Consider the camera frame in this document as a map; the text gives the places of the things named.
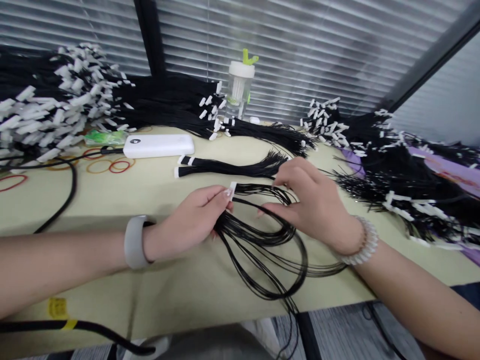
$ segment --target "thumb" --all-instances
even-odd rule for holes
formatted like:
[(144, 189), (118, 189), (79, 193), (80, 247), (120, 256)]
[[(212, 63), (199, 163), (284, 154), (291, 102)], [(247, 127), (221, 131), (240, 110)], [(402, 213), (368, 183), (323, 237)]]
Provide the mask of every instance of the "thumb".
[(227, 208), (231, 196), (232, 189), (230, 188), (220, 191), (204, 206), (204, 209), (208, 212), (209, 216), (216, 216), (218, 218)]
[(290, 206), (285, 206), (278, 202), (267, 202), (263, 204), (262, 207), (264, 207), (267, 210), (270, 210), (275, 215), (278, 215), (282, 219), (288, 221), (290, 224), (295, 226), (296, 223), (298, 222), (299, 216), (294, 209), (294, 205), (295, 204), (292, 204)]

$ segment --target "gray bracelet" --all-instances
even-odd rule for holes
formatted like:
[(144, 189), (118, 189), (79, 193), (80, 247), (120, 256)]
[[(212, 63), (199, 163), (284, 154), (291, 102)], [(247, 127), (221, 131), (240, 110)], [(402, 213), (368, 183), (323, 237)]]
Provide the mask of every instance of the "gray bracelet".
[(151, 264), (145, 257), (143, 242), (144, 222), (148, 220), (147, 215), (135, 216), (126, 225), (123, 248), (126, 263), (132, 269), (145, 268)]
[(365, 240), (362, 248), (359, 252), (351, 256), (340, 256), (340, 261), (347, 265), (359, 265), (366, 263), (375, 251), (377, 251), (377, 246), (379, 244), (379, 235), (375, 226), (368, 221), (366, 218), (361, 216), (355, 216), (363, 226), (363, 231), (365, 232)]

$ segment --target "table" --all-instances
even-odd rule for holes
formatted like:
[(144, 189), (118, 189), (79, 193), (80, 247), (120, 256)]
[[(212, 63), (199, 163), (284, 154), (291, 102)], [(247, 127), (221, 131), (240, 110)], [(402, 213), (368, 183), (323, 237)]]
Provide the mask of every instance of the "table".
[[(180, 134), (175, 128), (155, 128), (149, 134)], [(222, 136), (208, 141), (193, 136), (195, 156), (216, 159), (235, 165), (254, 164), (263, 159), (272, 146), (250, 137)], [(339, 150), (325, 145), (309, 153), (309, 160), (324, 170), (348, 167), (333, 159)], [(108, 159), (118, 159), (114, 155)], [(136, 165), (121, 174), (85, 171), (90, 163), (81, 160), (78, 168), (78, 192), (64, 215), (49, 231), (87, 231), (124, 229), (128, 219), (148, 214), (159, 221), (194, 189), (231, 181), (269, 184), (270, 180), (229, 176), (214, 173), (193, 174), (174, 178), (178, 157), (139, 159)], [(70, 191), (70, 171), (30, 170), (21, 186), (0, 193), (2, 204), (0, 235), (32, 233), (65, 201)], [(480, 281), (480, 267), (458, 252), (425, 248), (405, 236), (400, 220), (388, 213), (367, 213), (367, 207), (340, 196), (348, 211), (374, 223), (378, 233), (392, 247), (421, 265), (448, 286)], [(262, 203), (255, 195), (249, 201)], [(256, 211), (235, 204), (235, 215), (252, 224)], [(331, 264), (335, 258), (324, 246), (301, 234), (312, 264)], [(293, 244), (280, 247), (279, 254), (296, 258)], [(252, 264), (244, 263), (251, 274)], [(291, 284), (295, 275), (278, 271), (284, 284)], [(130, 339), (211, 327), (244, 320), (285, 314), (279, 301), (256, 297), (235, 271), (223, 243), (208, 239), (201, 246), (179, 258), (156, 263), (146, 269), (123, 271), (65, 291), (68, 313), (73, 319), (100, 323)], [(308, 278), (293, 297), (301, 311), (311, 311), (368, 301), (374, 295), (346, 270), (327, 278)], [(47, 301), (30, 306), (11, 316), (10, 321), (49, 319)], [(14, 359), (65, 351), (106, 343), (99, 335), (84, 331), (40, 331), (0, 336), (0, 358)]]

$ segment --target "white power bank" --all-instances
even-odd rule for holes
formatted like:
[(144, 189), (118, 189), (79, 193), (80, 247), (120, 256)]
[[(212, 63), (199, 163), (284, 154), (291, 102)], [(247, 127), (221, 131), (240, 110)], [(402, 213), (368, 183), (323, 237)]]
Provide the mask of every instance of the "white power bank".
[(190, 135), (130, 135), (123, 153), (130, 159), (191, 155), (195, 152)]

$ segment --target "yellow tape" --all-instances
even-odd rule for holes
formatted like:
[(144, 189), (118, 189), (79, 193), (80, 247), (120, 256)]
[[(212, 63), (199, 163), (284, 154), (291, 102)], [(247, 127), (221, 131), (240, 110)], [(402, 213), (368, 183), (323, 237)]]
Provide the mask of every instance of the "yellow tape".
[(51, 297), (48, 299), (48, 314), (54, 320), (67, 320), (67, 300), (62, 297)]
[(66, 321), (66, 324), (64, 327), (62, 327), (60, 330), (73, 330), (75, 329), (75, 326), (77, 326), (78, 320), (70, 319)]

